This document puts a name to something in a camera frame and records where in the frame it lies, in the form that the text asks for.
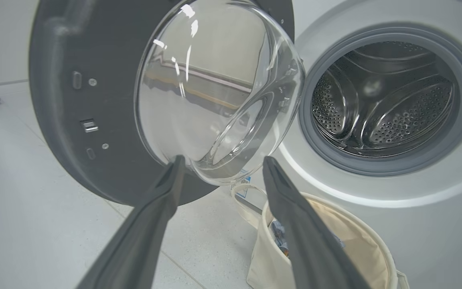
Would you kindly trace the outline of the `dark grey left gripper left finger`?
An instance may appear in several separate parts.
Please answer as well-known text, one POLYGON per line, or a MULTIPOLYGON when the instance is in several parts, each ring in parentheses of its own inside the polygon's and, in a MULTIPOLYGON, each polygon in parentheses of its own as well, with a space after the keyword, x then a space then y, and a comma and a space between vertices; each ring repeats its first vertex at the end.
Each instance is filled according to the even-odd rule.
POLYGON ((147 190, 77 286, 150 289, 167 223, 183 190, 185 159, 176 156, 147 190))

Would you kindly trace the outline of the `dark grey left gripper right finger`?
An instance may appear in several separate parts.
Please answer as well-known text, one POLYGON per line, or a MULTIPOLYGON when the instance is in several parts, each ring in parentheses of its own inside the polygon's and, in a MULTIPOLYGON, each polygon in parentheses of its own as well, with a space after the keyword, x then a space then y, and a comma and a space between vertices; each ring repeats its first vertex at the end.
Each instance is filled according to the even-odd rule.
POLYGON ((275 158, 264 158, 263 177, 270 210, 285 228, 296 287, 368 289, 330 229, 275 158))

